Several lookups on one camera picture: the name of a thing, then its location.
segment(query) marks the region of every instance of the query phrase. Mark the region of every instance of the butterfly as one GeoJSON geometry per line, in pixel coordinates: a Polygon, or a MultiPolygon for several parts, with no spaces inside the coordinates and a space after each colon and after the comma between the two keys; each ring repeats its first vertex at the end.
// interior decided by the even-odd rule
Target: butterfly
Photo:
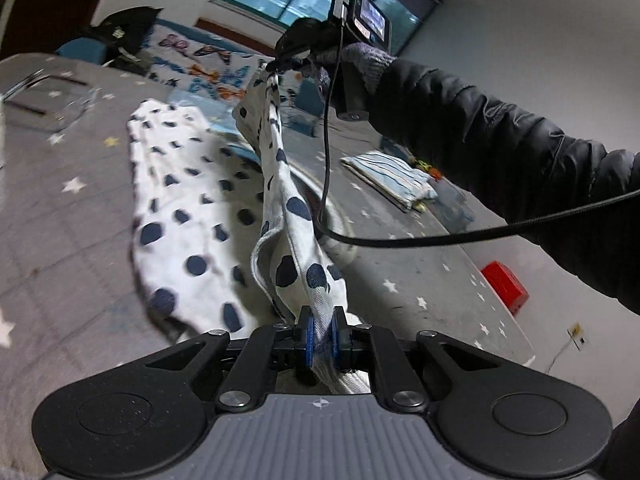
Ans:
{"type": "Polygon", "coordinates": [[[244,97],[244,90],[230,90],[223,86],[218,87],[218,93],[223,99],[242,99],[244,97]]]}
{"type": "Polygon", "coordinates": [[[191,65],[189,69],[189,75],[197,75],[206,78],[210,83],[217,83],[219,73],[217,70],[212,70],[211,72],[207,72],[200,65],[191,65]]]}
{"type": "Polygon", "coordinates": [[[200,90],[204,90],[211,99],[218,98],[218,90],[209,81],[201,77],[194,77],[189,85],[189,92],[195,94],[200,90]]]}
{"type": "Polygon", "coordinates": [[[177,34],[169,34],[164,40],[158,43],[159,46],[167,46],[172,48],[176,52],[180,52],[183,56],[186,56],[185,50],[189,47],[189,42],[187,40],[180,40],[180,36],[177,34]]]}
{"type": "Polygon", "coordinates": [[[225,83],[231,86],[235,86],[236,88],[244,87],[244,80],[246,79],[247,74],[249,73],[249,66],[243,66],[239,68],[235,72],[226,69],[225,73],[219,76],[219,81],[221,83],[225,83]]]}
{"type": "Polygon", "coordinates": [[[209,54],[218,54],[218,56],[225,63],[225,65],[228,65],[231,63],[231,52],[229,52],[228,50],[225,50],[224,48],[220,48],[218,46],[205,45],[193,53],[193,55],[197,57],[208,56],[209,54]]]}
{"type": "Polygon", "coordinates": [[[171,61],[167,61],[166,59],[162,59],[161,57],[154,56],[154,64],[158,66],[168,66],[174,72],[179,72],[184,74],[184,68],[176,63],[172,63],[171,61]]]}

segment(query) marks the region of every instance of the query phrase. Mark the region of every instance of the camera screen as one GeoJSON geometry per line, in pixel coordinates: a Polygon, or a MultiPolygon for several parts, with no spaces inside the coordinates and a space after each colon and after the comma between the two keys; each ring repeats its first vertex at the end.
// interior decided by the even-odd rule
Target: camera screen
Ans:
{"type": "Polygon", "coordinates": [[[362,0],[360,17],[382,39],[385,39],[385,17],[380,14],[369,0],[362,0]]]}

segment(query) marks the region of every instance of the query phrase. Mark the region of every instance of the wall outlet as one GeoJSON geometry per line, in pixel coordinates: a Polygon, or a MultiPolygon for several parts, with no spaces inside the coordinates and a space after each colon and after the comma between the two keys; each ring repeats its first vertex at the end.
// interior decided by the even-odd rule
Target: wall outlet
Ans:
{"type": "Polygon", "coordinates": [[[584,336],[584,329],[580,323],[575,323],[571,328],[569,328],[569,330],[567,330],[567,333],[578,350],[582,350],[582,348],[587,344],[587,339],[584,336]]]}

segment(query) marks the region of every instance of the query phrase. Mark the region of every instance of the black jacket sleeve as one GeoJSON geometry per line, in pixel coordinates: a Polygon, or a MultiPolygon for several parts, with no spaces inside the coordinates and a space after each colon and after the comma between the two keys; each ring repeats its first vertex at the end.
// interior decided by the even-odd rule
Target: black jacket sleeve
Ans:
{"type": "MultiPolygon", "coordinates": [[[[640,157],[574,139],[551,121],[441,70],[398,59],[383,74],[369,122],[438,168],[507,222],[640,187],[640,157]]],[[[640,199],[527,235],[562,268],[640,313],[640,199]]]]}

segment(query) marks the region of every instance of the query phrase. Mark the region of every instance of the hand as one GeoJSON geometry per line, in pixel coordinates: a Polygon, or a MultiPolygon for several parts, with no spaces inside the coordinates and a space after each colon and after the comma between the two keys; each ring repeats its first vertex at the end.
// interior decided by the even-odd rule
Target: hand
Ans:
{"type": "MultiPolygon", "coordinates": [[[[332,48],[320,54],[309,56],[311,64],[302,70],[305,77],[311,77],[315,80],[324,99],[329,91],[331,76],[334,74],[337,52],[337,48],[332,48]]],[[[370,95],[375,94],[382,74],[395,59],[390,54],[366,43],[352,43],[340,53],[340,62],[351,63],[356,67],[370,95]]]]}

